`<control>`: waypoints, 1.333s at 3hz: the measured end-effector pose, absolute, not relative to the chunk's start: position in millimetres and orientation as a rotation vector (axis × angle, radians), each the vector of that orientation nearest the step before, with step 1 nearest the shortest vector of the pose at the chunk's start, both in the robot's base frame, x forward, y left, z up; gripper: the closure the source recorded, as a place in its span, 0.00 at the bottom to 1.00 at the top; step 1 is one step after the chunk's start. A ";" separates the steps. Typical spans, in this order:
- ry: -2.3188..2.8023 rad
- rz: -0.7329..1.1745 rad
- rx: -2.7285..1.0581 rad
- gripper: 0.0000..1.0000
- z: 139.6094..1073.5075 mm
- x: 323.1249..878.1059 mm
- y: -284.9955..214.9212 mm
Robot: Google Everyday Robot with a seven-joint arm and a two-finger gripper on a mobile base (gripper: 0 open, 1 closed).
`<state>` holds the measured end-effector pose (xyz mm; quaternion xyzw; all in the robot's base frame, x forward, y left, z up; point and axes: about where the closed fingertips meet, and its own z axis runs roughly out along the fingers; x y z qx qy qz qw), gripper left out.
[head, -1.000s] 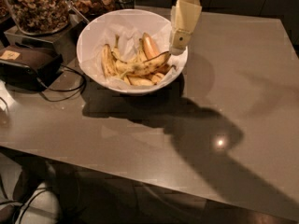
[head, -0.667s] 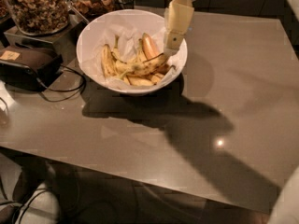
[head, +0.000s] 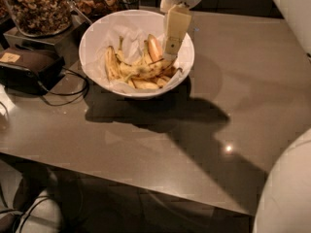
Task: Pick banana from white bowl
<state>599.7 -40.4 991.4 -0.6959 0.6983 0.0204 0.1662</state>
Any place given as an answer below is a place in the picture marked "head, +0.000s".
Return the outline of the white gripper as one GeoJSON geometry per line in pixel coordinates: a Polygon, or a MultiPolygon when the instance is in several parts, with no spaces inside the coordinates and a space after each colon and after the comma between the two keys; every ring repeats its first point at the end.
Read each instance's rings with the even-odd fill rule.
{"type": "Polygon", "coordinates": [[[200,2],[201,0],[160,1],[160,10],[164,13],[163,57],[165,59],[174,60],[178,56],[190,27],[190,9],[200,2]]]}

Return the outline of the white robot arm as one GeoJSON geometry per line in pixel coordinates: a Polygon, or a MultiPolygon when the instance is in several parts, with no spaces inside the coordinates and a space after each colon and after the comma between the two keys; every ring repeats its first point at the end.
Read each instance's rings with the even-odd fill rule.
{"type": "Polygon", "coordinates": [[[213,53],[229,123],[202,161],[252,233],[311,233],[311,0],[272,1],[281,24],[233,24],[213,53]]]}

